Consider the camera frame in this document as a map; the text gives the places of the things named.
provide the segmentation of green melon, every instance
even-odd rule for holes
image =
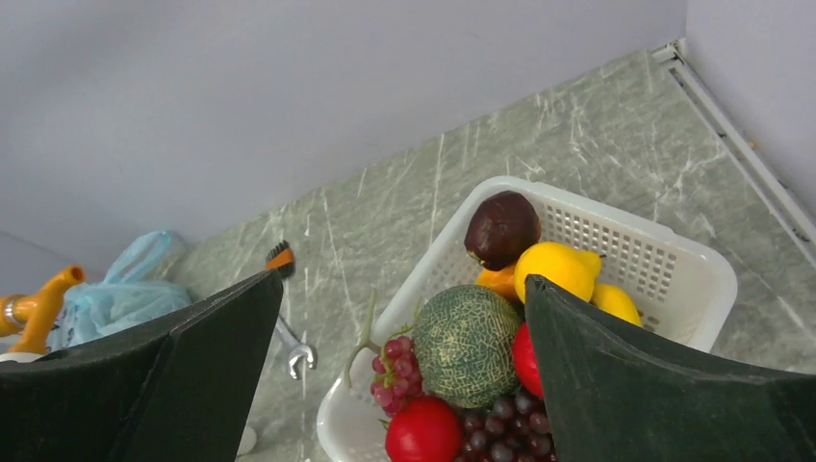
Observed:
[[[459,407],[490,405],[518,385],[512,348],[521,325],[513,306],[485,287],[467,284],[434,295],[414,324],[422,383]]]

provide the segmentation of plastic bag handle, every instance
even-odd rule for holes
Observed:
[[[119,255],[102,282],[141,281],[159,266],[172,241],[173,236],[167,231],[153,231],[138,237]]]

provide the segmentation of orange brush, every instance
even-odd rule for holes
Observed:
[[[287,278],[294,273],[294,254],[289,248],[289,243],[282,241],[267,254],[267,270],[277,269],[282,278]]]

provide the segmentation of perforated basket wall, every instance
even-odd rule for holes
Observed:
[[[386,307],[375,341],[411,322],[420,300],[458,284],[471,284],[479,265],[464,248],[471,216],[502,191],[524,194],[542,220],[542,241],[558,241],[606,255],[599,280],[620,285],[641,312],[644,328],[703,351],[711,349],[736,298],[736,275],[713,249],[671,229],[579,195],[514,177],[485,181],[464,201]],[[318,414],[318,436],[336,462],[383,461],[385,415],[370,396],[373,353],[351,370],[353,388],[340,378]]]

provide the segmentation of blue plastic bag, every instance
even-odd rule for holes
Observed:
[[[90,342],[191,304],[187,290],[166,281],[142,281],[170,251],[173,236],[155,231],[133,241],[102,282],[65,292],[58,328],[48,337],[52,351]]]

